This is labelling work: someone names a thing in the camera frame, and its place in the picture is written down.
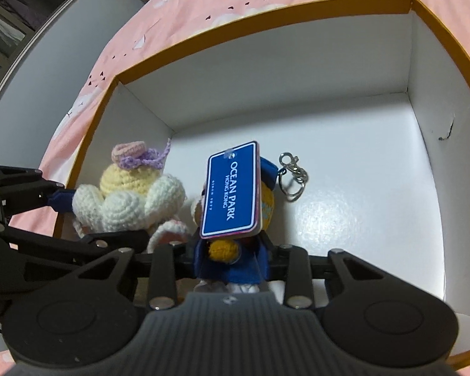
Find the blue yellow plush keychain doll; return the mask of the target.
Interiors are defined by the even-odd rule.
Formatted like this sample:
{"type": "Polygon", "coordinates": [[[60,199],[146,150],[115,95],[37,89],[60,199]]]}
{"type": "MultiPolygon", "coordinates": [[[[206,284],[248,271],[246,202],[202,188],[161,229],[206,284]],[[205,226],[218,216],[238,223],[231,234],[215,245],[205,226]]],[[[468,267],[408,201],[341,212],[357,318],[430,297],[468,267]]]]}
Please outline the blue yellow plush keychain doll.
{"type": "Polygon", "coordinates": [[[284,152],[273,164],[260,155],[256,141],[211,155],[198,214],[193,269],[202,293],[252,294],[260,291],[271,272],[272,244],[267,237],[274,210],[275,190],[284,189],[290,175],[302,196],[309,181],[298,156],[284,152]]]}

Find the pink white small plush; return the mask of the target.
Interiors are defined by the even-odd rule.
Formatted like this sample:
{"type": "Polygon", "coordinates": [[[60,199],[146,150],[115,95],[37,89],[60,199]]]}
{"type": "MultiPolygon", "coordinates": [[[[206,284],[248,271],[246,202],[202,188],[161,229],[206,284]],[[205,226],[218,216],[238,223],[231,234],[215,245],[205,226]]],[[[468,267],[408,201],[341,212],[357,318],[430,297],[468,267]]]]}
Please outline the pink white small plush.
{"type": "Polygon", "coordinates": [[[147,253],[151,254],[160,244],[186,243],[190,232],[185,223],[171,219],[161,223],[148,241],[147,253]]]}

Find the white crochet flower doll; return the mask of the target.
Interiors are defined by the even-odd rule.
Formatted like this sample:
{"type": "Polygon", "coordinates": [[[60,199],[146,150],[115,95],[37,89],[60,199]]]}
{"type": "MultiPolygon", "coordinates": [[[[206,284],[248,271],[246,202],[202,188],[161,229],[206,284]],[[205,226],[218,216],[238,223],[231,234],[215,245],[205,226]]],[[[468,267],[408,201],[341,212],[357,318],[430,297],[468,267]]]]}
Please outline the white crochet flower doll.
{"type": "Polygon", "coordinates": [[[143,141],[117,144],[98,185],[81,184],[72,201],[74,229],[89,233],[153,232],[175,217],[186,200],[181,181],[163,173],[171,141],[164,149],[143,141]]]}

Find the orange cardboard storage box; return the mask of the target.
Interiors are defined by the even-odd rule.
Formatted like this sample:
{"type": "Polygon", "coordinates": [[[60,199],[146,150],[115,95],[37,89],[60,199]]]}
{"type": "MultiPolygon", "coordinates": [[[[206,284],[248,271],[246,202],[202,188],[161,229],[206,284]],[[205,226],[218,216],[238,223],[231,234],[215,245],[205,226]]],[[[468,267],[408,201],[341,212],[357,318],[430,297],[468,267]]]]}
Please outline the orange cardboard storage box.
{"type": "Polygon", "coordinates": [[[171,141],[189,197],[213,153],[257,141],[309,174],[269,234],[340,248],[443,298],[450,363],[470,365],[470,54],[421,0],[323,0],[222,24],[127,70],[90,75],[57,129],[83,139],[57,180],[95,183],[113,145],[171,141]]]}

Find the pink patterned bed sheet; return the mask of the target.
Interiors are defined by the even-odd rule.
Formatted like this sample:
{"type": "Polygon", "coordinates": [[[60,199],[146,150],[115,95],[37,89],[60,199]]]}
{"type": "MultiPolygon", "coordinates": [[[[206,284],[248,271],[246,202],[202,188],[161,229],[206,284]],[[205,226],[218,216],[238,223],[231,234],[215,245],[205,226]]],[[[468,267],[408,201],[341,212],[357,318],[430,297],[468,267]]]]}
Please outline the pink patterned bed sheet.
{"type": "MultiPolygon", "coordinates": [[[[316,1],[323,0],[151,0],[110,40],[91,72],[108,65],[116,75],[231,17],[316,1]]],[[[470,0],[421,1],[470,54],[470,0]]],[[[38,168],[45,179],[75,190],[81,184],[99,184],[102,174],[95,183],[74,186],[57,180],[57,171],[80,145],[88,121],[83,115],[65,139],[55,131],[38,168]]],[[[134,141],[158,150],[167,142],[134,141]]],[[[102,172],[112,163],[115,145],[102,172]]],[[[163,173],[180,180],[165,164],[163,173]]],[[[187,242],[198,241],[194,209],[205,182],[206,175],[200,192],[194,197],[186,193],[173,218],[188,227],[187,242]]],[[[297,201],[283,193],[298,188],[290,175],[283,184],[283,190],[274,192],[272,222],[279,199],[297,201]]],[[[80,237],[73,212],[61,214],[48,207],[15,215],[10,224],[73,241],[94,234],[80,237]]],[[[272,240],[270,226],[272,247],[301,247],[272,240]]],[[[145,231],[148,241],[154,231],[145,231]]],[[[110,251],[0,313],[12,356],[9,374],[456,375],[470,367],[450,363],[460,325],[457,312],[443,298],[348,250],[314,254],[302,247],[311,264],[314,308],[286,307],[284,283],[275,281],[261,284],[252,294],[202,293],[196,291],[197,284],[178,306],[148,310],[152,253],[147,246],[142,252],[128,247],[110,251]]]]}

